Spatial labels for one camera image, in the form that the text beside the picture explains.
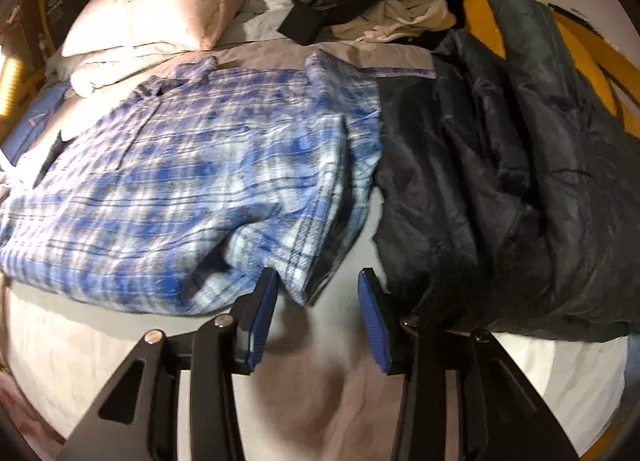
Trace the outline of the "blue white plaid shirt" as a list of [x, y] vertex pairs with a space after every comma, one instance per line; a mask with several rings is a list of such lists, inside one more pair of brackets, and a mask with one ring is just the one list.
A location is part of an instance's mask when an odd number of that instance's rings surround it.
[[381, 158], [383, 78], [325, 51], [297, 69], [224, 68], [215, 57], [140, 83], [54, 145], [36, 181], [1, 207], [1, 269], [75, 301], [195, 316], [277, 270], [298, 304], [358, 239]]

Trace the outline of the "dark navy puffer jacket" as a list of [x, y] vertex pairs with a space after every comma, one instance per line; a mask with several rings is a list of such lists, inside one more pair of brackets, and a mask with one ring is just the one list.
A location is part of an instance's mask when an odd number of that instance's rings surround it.
[[605, 342], [639, 330], [639, 140], [536, 0], [485, 0], [497, 55], [456, 30], [435, 74], [378, 81], [374, 241], [401, 316]]

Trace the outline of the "blue item at bedside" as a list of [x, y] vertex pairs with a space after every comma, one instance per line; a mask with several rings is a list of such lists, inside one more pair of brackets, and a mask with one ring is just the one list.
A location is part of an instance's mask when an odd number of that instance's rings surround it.
[[64, 102], [64, 96], [69, 89], [70, 82], [48, 85], [29, 104], [20, 121], [1, 144], [1, 151], [12, 166], [17, 165], [18, 159], [43, 133], [55, 111]]

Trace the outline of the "white folded blanket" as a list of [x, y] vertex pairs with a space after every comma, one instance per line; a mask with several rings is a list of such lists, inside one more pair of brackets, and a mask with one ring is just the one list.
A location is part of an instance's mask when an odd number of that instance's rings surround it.
[[196, 53], [165, 42], [119, 46], [73, 56], [57, 50], [44, 68], [44, 85], [66, 83], [80, 97], [129, 79], [184, 54]]

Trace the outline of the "orange yellow garment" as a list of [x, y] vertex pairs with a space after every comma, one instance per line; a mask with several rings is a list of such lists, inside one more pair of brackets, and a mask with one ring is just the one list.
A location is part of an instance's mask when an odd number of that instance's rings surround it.
[[[476, 36], [495, 55], [506, 58], [503, 37], [488, 0], [463, 0], [465, 29]], [[639, 137], [639, 116], [620, 100], [612, 86], [618, 86], [639, 103], [639, 69], [600, 36], [559, 12], [555, 25], [572, 56], [574, 66], [591, 83], [603, 105], [624, 125], [625, 131]]]

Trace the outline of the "beige crumpled garment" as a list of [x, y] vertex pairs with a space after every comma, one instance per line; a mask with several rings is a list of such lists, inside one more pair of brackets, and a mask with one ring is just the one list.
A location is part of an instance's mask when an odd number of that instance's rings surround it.
[[331, 31], [343, 41], [390, 43], [425, 31], [445, 31], [456, 22], [445, 0], [385, 0]]

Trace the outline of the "pink pillow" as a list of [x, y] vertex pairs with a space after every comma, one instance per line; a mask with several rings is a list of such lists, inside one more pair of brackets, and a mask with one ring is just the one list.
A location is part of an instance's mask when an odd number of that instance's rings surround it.
[[64, 57], [168, 44], [210, 50], [245, 0], [90, 0], [67, 33]]

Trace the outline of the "white grey crumpled cloth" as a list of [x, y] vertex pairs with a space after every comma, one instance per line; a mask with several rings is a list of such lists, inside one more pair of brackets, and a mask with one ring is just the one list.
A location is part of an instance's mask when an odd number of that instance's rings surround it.
[[218, 45], [284, 39], [279, 28], [292, 8], [292, 0], [245, 0]]

